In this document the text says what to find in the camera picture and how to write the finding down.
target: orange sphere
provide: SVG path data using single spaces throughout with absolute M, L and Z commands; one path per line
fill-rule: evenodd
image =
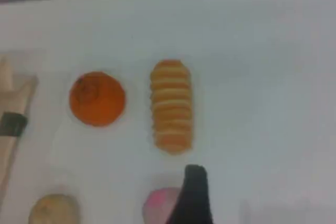
M 79 120 L 92 126 L 113 123 L 125 108 L 126 95 L 119 81 L 103 72 L 86 73 L 70 90 L 70 108 Z

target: ridged yellow object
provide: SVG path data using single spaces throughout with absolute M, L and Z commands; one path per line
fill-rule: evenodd
M 189 70 L 180 60 L 162 60 L 151 73 L 155 144 L 170 154 L 192 147 L 193 103 Z

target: white backdrop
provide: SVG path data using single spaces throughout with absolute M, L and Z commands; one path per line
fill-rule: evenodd
M 187 163 L 208 169 L 217 224 L 333 212 L 335 17 L 334 0 L 0 6 L 0 52 L 40 80 L 0 223 L 25 223 L 50 191 L 75 194 L 83 224 L 141 223 L 149 191 L 180 185 Z M 195 145 L 179 157 L 153 147 L 149 130 L 149 73 L 166 57 L 193 75 Z M 112 73 L 128 94 L 125 115 L 104 130 L 83 127 L 67 107 L 72 82 L 91 69 Z

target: beige round object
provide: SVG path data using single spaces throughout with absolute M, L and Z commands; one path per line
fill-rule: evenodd
M 29 215 L 29 224 L 79 224 L 77 201 L 67 195 L 52 194 L 38 200 Z

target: pink object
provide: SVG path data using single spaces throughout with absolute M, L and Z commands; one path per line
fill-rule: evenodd
M 143 205 L 145 224 L 165 224 L 175 207 L 179 188 L 162 188 L 152 191 Z

